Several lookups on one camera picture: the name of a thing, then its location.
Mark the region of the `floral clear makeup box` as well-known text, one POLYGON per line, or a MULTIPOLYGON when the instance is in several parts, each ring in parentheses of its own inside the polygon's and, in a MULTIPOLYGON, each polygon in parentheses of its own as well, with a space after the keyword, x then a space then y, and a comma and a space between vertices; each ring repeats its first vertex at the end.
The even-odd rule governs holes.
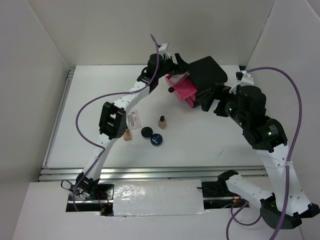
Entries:
POLYGON ((183 82, 189 76, 188 72, 184 72, 183 74, 172 75, 169 79, 173 86, 177 85, 180 82, 183 82))

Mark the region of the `pink top drawer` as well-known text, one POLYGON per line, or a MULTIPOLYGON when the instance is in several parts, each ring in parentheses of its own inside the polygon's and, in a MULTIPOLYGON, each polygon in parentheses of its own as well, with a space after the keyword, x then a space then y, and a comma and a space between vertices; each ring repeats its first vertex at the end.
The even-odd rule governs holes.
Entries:
POLYGON ((168 78, 169 75, 165 77, 167 84, 169 85, 168 91, 170 93, 175 93, 176 96, 181 100, 184 101, 188 97, 194 96, 196 98, 196 93, 198 91, 197 87, 193 84, 193 82, 189 79, 189 76, 184 80, 179 82, 176 85, 172 85, 170 79, 168 78))

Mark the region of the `black drawer organizer case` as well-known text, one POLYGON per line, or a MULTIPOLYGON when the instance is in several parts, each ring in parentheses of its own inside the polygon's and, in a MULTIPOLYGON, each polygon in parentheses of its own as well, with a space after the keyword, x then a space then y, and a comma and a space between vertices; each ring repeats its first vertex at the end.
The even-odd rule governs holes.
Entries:
POLYGON ((197 88, 197 93, 195 94, 197 106, 201 106, 200 99, 204 97, 214 85, 224 85, 228 81, 227 73, 211 56, 189 63, 188 78, 197 88))

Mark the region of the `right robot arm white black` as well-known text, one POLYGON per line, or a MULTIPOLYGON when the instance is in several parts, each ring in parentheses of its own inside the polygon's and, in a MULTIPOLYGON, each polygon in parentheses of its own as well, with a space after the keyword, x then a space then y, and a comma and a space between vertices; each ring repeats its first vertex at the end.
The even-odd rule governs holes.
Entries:
POLYGON ((318 215, 319 206, 306 197, 293 165, 288 162, 288 139, 281 123, 266 115, 266 95, 253 85, 237 86, 236 93, 231 93, 230 87, 216 84, 201 105, 206 107, 214 100, 218 101, 214 113, 230 117, 241 127, 244 138, 261 158, 273 188, 272 192, 261 189, 237 171, 228 170, 218 176, 218 192, 223 196, 234 193, 249 201, 272 229, 277 227, 283 211, 286 186, 289 191, 282 230, 294 229, 304 218, 318 215))

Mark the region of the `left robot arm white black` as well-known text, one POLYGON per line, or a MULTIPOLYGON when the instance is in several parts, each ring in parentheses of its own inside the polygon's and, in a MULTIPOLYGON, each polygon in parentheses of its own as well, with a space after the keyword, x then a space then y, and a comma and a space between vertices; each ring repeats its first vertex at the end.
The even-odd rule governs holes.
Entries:
POLYGON ((99 119, 99 142, 94 143, 81 132, 79 118, 82 111, 89 104, 112 96, 111 93, 99 96, 86 103, 76 115, 75 126, 79 135, 88 143, 95 146, 88 164, 76 178, 73 187, 73 197, 77 191, 86 199, 91 200, 98 194, 98 182, 100 180, 103 165, 108 154, 117 139, 121 138, 127 129, 127 112, 143 98, 147 97, 159 84, 159 79, 165 75, 179 75, 187 71, 189 65, 176 53, 176 63, 171 57, 154 53, 150 55, 147 66, 141 71, 133 87, 127 92, 116 92, 121 97, 114 102, 105 102, 102 106, 99 119))

